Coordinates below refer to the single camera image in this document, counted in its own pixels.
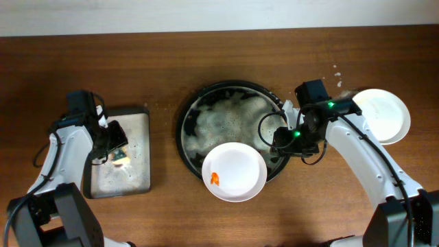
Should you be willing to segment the green yellow sponge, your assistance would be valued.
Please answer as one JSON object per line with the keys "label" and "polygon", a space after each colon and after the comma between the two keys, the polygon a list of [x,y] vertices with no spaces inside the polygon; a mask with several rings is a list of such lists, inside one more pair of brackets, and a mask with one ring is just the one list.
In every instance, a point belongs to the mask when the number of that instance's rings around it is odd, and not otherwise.
{"label": "green yellow sponge", "polygon": [[123,165],[128,165],[131,162],[131,158],[128,156],[128,151],[126,148],[118,148],[112,152],[111,163],[120,167]]}

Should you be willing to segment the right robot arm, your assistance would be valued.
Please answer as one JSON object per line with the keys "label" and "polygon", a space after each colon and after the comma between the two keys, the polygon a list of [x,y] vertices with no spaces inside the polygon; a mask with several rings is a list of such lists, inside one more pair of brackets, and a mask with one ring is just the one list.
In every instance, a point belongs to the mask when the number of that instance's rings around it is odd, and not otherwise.
{"label": "right robot arm", "polygon": [[363,235],[341,237],[325,246],[437,246],[438,192],[410,178],[368,129],[349,97],[328,96],[321,80],[295,89],[299,109],[285,102],[278,112],[287,122],[274,132],[275,155],[305,160],[319,143],[335,148],[368,195],[375,212]]}

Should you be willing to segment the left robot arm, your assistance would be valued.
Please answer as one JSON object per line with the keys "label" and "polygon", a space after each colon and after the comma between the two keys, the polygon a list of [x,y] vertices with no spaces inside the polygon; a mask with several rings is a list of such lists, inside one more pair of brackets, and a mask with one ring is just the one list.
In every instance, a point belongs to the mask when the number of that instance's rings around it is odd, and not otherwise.
{"label": "left robot arm", "polygon": [[114,150],[127,145],[118,121],[107,122],[101,97],[90,91],[67,95],[68,111],[49,127],[48,151],[28,192],[10,201],[3,232],[8,245],[12,231],[20,246],[120,246],[104,237],[102,228],[81,194],[90,180],[94,160],[107,162]]}

